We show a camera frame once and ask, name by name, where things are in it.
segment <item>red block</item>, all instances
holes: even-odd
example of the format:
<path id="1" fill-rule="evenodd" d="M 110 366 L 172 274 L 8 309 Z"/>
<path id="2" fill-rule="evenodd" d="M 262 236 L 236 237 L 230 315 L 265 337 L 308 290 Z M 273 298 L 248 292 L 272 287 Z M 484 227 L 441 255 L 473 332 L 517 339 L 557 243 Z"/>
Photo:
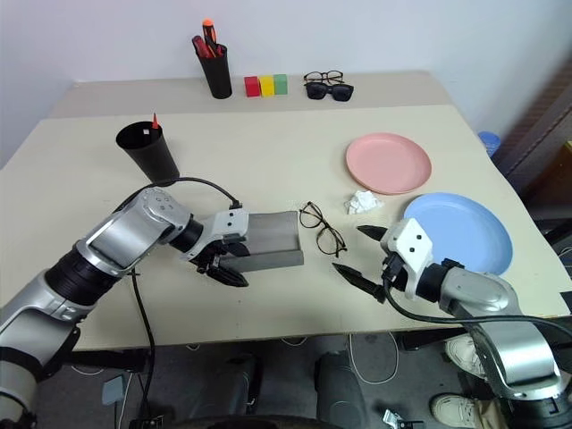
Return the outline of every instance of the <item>red block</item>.
<path id="1" fill-rule="evenodd" d="M 260 97 L 260 84 L 258 84 L 257 76 L 245 77 L 244 88 L 247 91 L 247 97 Z"/>

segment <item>plate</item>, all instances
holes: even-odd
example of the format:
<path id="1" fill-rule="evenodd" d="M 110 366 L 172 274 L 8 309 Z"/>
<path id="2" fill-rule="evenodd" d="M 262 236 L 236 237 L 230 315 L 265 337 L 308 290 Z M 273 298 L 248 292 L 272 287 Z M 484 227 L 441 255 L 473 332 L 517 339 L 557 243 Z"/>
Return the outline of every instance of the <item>plate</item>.
<path id="1" fill-rule="evenodd" d="M 423 185 L 431 175 L 427 153 L 398 134 L 376 132 L 348 146 L 346 164 L 353 178 L 379 194 L 403 194 Z"/>
<path id="2" fill-rule="evenodd" d="M 457 194 L 425 194 L 413 200 L 403 217 L 414 217 L 433 242 L 434 261 L 445 257 L 467 270 L 502 274 L 512 261 L 512 241 L 501 221 L 486 207 Z"/>

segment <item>crumpled tissue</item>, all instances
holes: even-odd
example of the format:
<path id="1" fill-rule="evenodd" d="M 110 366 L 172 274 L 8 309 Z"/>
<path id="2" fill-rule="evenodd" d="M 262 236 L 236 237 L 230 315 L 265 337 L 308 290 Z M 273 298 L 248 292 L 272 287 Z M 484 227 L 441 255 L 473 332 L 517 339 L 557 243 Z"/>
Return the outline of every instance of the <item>crumpled tissue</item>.
<path id="1" fill-rule="evenodd" d="M 383 203 L 374 196 L 371 190 L 358 190 L 351 200 L 345 203 L 345 206 L 348 208 L 348 215 L 356 215 L 383 207 Z"/>

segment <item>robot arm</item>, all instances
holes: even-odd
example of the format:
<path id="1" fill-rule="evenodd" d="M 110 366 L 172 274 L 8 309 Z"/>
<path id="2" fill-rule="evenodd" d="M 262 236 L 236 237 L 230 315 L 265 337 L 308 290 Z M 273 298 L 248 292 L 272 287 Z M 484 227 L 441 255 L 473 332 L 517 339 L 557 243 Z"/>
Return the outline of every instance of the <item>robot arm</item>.
<path id="1" fill-rule="evenodd" d="M 72 350 L 81 322 L 157 244 L 170 244 L 200 273 L 232 286 L 248 283 L 218 265 L 240 248 L 248 229 L 242 208 L 219 212 L 203 223 L 160 188 L 142 190 L 111 214 L 52 268 L 39 273 L 0 314 L 0 421 L 31 413 L 36 385 Z"/>
<path id="2" fill-rule="evenodd" d="M 405 292 L 407 298 L 438 302 L 441 310 L 461 323 L 472 317 L 523 315 L 516 292 L 500 277 L 470 272 L 449 259 L 433 264 L 433 243 L 415 219 L 404 219 L 389 230 L 358 228 L 380 241 L 388 255 L 383 261 L 383 282 Z M 383 285 L 366 281 L 348 267 L 337 265 L 336 269 L 381 302 L 389 299 L 385 293 L 389 289 Z M 566 427 L 572 420 L 566 383 L 534 324 L 499 321 L 463 325 L 473 337 L 487 380 L 502 399 L 511 427 L 544 427 L 548 422 L 546 427 Z M 534 425 L 535 419 L 541 423 Z"/>

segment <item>eyeglasses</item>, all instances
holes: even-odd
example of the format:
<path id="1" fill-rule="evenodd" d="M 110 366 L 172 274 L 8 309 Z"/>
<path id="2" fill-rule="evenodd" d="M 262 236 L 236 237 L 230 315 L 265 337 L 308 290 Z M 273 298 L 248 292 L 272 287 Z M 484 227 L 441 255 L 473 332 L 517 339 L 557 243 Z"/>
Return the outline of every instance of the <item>eyeglasses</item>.
<path id="1" fill-rule="evenodd" d="M 299 209 L 299 218 L 304 228 L 317 228 L 318 226 L 322 226 L 322 229 L 315 237 L 315 243 L 322 253 L 340 257 L 341 251 L 348 251 L 346 242 L 340 233 L 326 222 L 322 210 L 312 201 L 308 201 L 304 207 Z"/>
<path id="2" fill-rule="evenodd" d="M 332 94 L 336 101 L 348 101 L 354 92 L 354 87 L 343 83 L 343 73 L 330 70 L 326 73 L 312 71 L 304 76 L 307 97 L 313 100 L 321 100 L 326 94 Z"/>

